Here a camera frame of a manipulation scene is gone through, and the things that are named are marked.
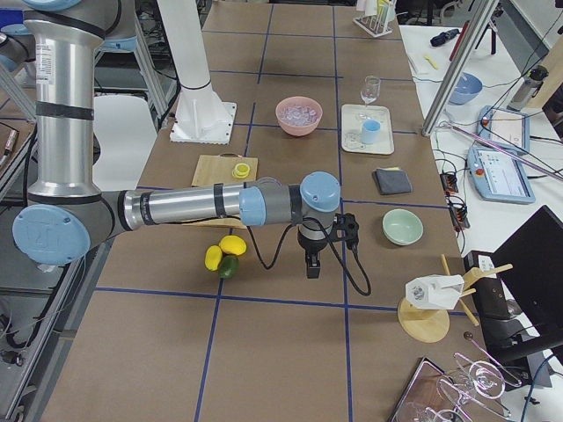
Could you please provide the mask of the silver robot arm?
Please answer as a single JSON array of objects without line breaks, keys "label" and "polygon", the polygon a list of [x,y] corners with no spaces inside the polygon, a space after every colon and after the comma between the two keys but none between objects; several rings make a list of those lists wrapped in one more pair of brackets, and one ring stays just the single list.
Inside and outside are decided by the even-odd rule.
[{"label": "silver robot arm", "polygon": [[337,241],[358,248],[358,223],[341,214],[340,184],[316,171],[297,185],[262,179],[168,191],[104,192],[92,179],[94,55],[136,44],[131,1],[21,1],[35,38],[38,177],[16,216],[17,247],[44,265],[63,266],[120,233],[142,226],[235,218],[247,227],[297,227],[307,274]]}]

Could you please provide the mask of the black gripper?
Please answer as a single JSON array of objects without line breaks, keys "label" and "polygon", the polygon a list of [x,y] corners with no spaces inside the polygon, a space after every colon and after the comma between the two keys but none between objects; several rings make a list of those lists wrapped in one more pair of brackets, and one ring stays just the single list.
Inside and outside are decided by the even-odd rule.
[{"label": "black gripper", "polygon": [[333,248],[337,242],[344,242],[351,252],[358,252],[359,223],[350,213],[337,213],[330,222],[306,216],[298,229],[298,242],[306,250],[307,278],[317,279],[321,269],[318,252],[327,245]]}]

